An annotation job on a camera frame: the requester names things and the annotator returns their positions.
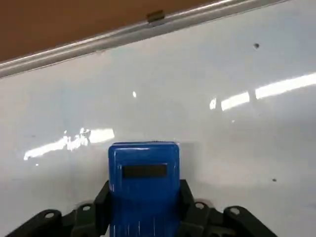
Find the whiteboard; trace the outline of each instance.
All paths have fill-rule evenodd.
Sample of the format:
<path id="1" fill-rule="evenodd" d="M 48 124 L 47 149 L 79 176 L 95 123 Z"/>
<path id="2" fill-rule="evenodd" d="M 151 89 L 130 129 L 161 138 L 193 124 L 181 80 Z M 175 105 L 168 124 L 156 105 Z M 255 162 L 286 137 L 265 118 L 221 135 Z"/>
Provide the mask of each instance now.
<path id="1" fill-rule="evenodd" d="M 171 140 L 196 198 L 314 236 L 315 7 L 287 1 L 0 80 L 0 235 L 93 200 L 113 142 Z"/>

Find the black mechanical part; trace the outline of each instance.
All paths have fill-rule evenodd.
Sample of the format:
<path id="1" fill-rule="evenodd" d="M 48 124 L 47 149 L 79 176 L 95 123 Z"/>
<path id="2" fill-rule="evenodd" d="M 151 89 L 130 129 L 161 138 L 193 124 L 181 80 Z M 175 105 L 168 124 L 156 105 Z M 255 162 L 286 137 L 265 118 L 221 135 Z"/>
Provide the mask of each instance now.
<path id="1" fill-rule="evenodd" d="M 36 214 L 7 237 L 41 237 L 47 230 L 58 232 L 62 225 L 62 215 L 58 210 L 48 209 Z"/>
<path id="2" fill-rule="evenodd" d="M 176 237 L 202 237 L 207 227 L 209 211 L 210 208 L 202 202 L 191 205 L 185 219 L 180 223 Z"/>
<path id="3" fill-rule="evenodd" d="M 99 194 L 94 200 L 96 228 L 99 236 L 105 235 L 111 222 L 112 203 L 110 195 L 109 181 L 105 183 Z"/>
<path id="4" fill-rule="evenodd" d="M 227 207 L 224 213 L 194 202 L 186 180 L 180 180 L 176 237 L 277 237 L 247 209 Z M 7 237 L 99 237 L 111 223 L 112 201 L 107 181 L 93 203 L 62 216 L 58 210 L 42 211 Z"/>
<path id="5" fill-rule="evenodd" d="M 225 208 L 224 223 L 236 230 L 239 236 L 277 237 L 246 208 L 241 206 Z"/>
<path id="6" fill-rule="evenodd" d="M 95 220 L 95 205 L 93 203 L 81 205 L 76 210 L 71 237 L 99 237 Z"/>

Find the brown wall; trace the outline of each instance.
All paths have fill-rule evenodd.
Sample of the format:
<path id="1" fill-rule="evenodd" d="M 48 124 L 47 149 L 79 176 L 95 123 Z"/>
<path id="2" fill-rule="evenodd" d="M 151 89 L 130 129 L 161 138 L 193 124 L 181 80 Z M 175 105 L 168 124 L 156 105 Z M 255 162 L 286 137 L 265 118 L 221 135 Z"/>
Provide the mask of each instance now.
<path id="1" fill-rule="evenodd" d="M 0 61 L 80 40 L 210 0 L 2 0 Z"/>

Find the metal rail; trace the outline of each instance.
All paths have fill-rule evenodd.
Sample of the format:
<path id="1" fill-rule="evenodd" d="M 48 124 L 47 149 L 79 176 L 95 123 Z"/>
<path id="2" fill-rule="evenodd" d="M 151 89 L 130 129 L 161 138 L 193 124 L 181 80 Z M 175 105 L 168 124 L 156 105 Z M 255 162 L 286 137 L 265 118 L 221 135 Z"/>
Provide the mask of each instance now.
<path id="1" fill-rule="evenodd" d="M 167 15 L 157 22 L 140 22 L 116 31 L 2 62 L 0 63 L 0 79 L 283 1 L 288 0 L 218 0 L 208 5 Z"/>

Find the mounting hole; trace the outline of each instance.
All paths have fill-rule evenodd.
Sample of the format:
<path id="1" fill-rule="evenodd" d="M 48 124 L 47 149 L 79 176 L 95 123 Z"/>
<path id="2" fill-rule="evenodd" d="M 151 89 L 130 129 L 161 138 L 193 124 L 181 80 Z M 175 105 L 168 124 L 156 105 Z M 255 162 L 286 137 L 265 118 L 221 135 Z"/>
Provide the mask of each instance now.
<path id="1" fill-rule="evenodd" d="M 240 211 L 237 208 L 233 207 L 233 208 L 231 208 L 231 213 L 233 213 L 235 215 L 239 215 Z"/>
<path id="2" fill-rule="evenodd" d="M 255 49 L 258 49 L 258 48 L 260 47 L 260 44 L 254 43 L 254 44 L 253 44 L 253 47 L 254 47 Z"/>
<path id="3" fill-rule="evenodd" d="M 52 213 L 52 212 L 49 212 L 49 213 L 47 213 L 46 215 L 45 215 L 45 218 L 52 218 L 54 216 L 54 213 Z"/>
<path id="4" fill-rule="evenodd" d="M 88 210 L 90 210 L 90 208 L 91 208 L 91 206 L 89 206 L 89 205 L 86 205 L 86 206 L 83 206 L 83 211 L 88 211 Z"/>
<path id="5" fill-rule="evenodd" d="M 204 204 L 203 203 L 201 203 L 201 202 L 197 202 L 196 203 L 196 207 L 198 208 L 198 209 L 203 209 L 204 208 Z"/>

